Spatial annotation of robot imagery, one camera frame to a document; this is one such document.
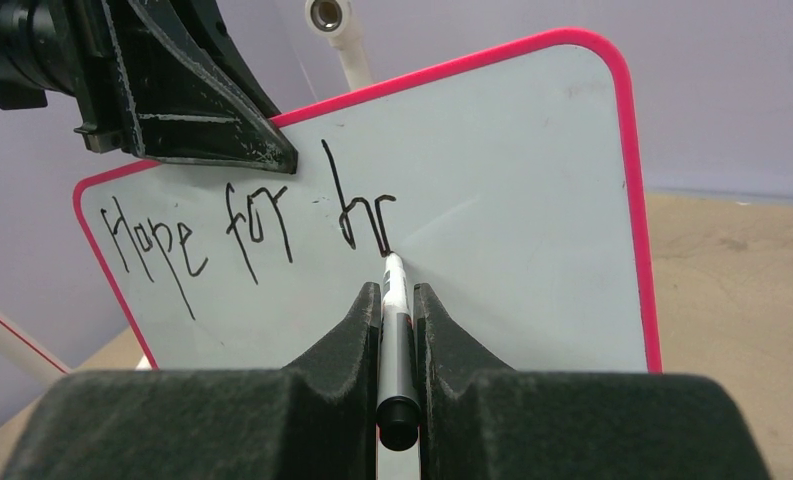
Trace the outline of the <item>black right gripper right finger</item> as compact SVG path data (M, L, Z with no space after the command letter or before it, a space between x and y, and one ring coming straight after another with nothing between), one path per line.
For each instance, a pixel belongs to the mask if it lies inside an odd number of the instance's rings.
M414 289L424 479L767 479L736 403L695 375L512 368Z

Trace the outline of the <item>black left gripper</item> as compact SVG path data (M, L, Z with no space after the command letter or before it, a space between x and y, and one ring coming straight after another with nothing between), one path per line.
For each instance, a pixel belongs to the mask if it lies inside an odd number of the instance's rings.
M94 153L297 170L214 1L0 1L0 109L45 108L49 91L76 100Z

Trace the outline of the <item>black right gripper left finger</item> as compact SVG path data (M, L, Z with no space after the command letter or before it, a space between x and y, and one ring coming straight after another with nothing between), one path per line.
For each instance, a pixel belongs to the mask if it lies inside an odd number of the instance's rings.
M40 399L5 479L373 479L380 289L279 369L98 370Z

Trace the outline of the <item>black whiteboard marker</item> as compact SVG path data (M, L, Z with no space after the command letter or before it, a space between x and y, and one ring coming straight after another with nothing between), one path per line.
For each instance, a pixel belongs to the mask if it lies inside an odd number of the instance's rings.
M382 284L376 422L380 442L396 452L416 444L421 420L410 292L401 257L389 254Z

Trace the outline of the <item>pink framed whiteboard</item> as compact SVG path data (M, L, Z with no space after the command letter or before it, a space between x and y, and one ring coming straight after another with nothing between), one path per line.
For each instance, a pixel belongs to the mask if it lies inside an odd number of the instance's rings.
M76 216L152 370L282 368L385 259L521 370L657 372L628 66L563 28L291 111L292 174L139 161Z

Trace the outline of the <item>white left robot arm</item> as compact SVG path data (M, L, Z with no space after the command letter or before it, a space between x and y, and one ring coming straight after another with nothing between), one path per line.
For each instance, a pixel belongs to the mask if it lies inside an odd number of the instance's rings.
M0 108L73 97L86 148L292 174L298 153L213 1L0 1Z

